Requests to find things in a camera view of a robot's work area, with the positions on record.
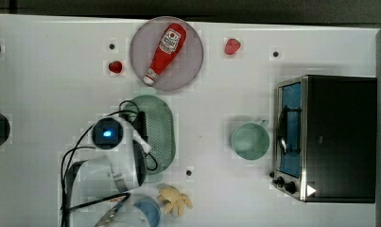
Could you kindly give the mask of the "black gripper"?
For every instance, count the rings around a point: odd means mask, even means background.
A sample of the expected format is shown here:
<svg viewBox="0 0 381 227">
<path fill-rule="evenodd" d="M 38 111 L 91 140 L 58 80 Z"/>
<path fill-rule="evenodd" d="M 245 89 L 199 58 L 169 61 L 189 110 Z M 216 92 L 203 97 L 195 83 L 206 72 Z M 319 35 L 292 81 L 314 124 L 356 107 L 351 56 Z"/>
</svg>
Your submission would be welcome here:
<svg viewBox="0 0 381 227">
<path fill-rule="evenodd" d="M 144 112 L 139 112 L 134 120 L 132 121 L 132 126 L 137 130 L 140 136 L 147 141 L 147 120 L 146 114 Z"/>
</svg>

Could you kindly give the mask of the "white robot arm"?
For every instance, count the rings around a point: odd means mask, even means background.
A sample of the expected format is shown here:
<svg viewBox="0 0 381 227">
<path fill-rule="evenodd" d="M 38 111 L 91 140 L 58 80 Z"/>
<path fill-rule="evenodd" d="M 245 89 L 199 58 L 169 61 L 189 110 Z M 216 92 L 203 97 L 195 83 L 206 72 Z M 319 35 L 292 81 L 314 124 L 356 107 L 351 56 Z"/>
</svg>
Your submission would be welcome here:
<svg viewBox="0 0 381 227">
<path fill-rule="evenodd" d="M 90 129 L 90 142 L 100 156 L 75 162 L 65 180 L 69 189 L 99 195 L 127 192 L 144 183 L 151 146 L 130 122 L 116 115 L 103 117 Z"/>
</svg>

